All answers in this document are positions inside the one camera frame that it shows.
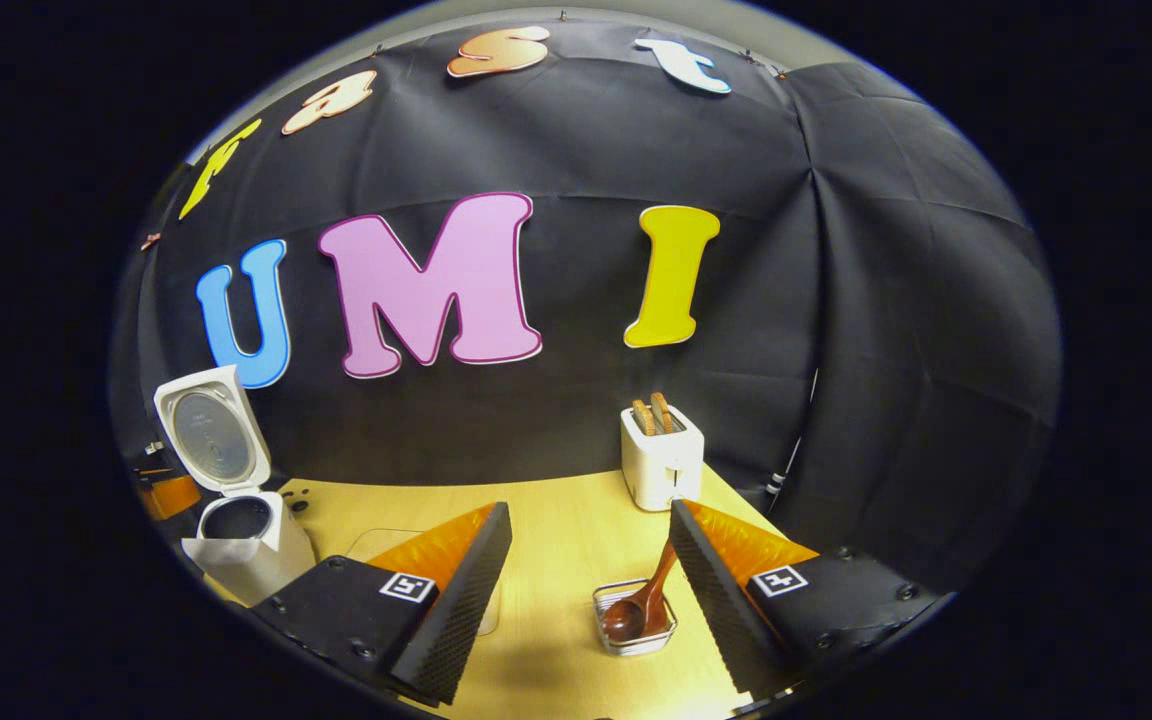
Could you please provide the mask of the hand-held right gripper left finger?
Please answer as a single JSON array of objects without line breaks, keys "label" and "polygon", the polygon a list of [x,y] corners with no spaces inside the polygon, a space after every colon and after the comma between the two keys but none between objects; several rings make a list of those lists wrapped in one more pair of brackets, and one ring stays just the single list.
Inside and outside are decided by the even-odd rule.
[{"label": "hand-held right gripper left finger", "polygon": [[251,614],[355,682],[452,705],[509,547],[507,503],[486,503],[369,561],[326,558]]}]

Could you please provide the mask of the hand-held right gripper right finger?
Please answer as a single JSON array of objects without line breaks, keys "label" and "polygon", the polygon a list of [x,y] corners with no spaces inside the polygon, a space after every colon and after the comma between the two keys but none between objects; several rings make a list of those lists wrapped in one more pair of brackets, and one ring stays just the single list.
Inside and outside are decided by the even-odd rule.
[{"label": "hand-held right gripper right finger", "polygon": [[817,552],[703,503],[670,505],[669,541],[737,691],[814,691],[931,617],[941,593],[867,553]]}]

